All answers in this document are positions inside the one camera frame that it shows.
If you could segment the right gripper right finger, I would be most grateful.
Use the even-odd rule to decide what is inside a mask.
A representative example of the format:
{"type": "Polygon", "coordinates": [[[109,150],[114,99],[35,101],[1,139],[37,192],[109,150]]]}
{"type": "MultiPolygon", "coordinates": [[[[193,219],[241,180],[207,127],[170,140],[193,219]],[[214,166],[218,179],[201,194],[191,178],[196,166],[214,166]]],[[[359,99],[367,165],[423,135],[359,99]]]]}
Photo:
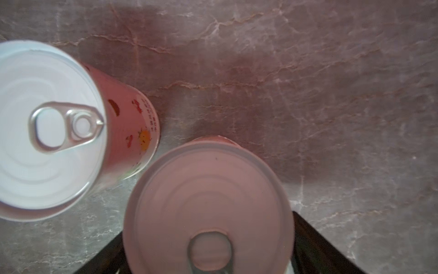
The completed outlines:
{"type": "Polygon", "coordinates": [[[296,274],[365,274],[346,258],[297,212],[294,217],[295,240],[290,258],[296,274]]]}

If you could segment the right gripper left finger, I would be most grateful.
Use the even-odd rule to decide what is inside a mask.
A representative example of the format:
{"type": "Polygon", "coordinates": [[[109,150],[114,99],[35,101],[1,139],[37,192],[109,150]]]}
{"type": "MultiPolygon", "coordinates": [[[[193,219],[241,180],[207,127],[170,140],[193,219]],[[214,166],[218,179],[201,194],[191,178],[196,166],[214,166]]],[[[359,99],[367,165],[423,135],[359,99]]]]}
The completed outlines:
{"type": "Polygon", "coordinates": [[[120,232],[75,274],[132,274],[123,246],[120,232]]]}

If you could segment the small pink can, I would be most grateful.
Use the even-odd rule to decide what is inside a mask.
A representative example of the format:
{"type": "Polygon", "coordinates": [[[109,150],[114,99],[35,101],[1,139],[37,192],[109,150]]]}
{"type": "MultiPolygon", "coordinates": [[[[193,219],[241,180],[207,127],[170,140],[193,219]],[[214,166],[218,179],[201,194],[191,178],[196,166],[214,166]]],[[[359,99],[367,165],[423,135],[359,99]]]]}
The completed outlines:
{"type": "Polygon", "coordinates": [[[194,140],[164,154],[133,188],[123,244],[134,274],[188,274],[190,265],[235,274],[283,274],[294,220],[278,176],[250,151],[194,140]]]}
{"type": "Polygon", "coordinates": [[[145,169],[160,122],[138,89],[51,45],[1,43],[1,218],[38,221],[145,169]]]}

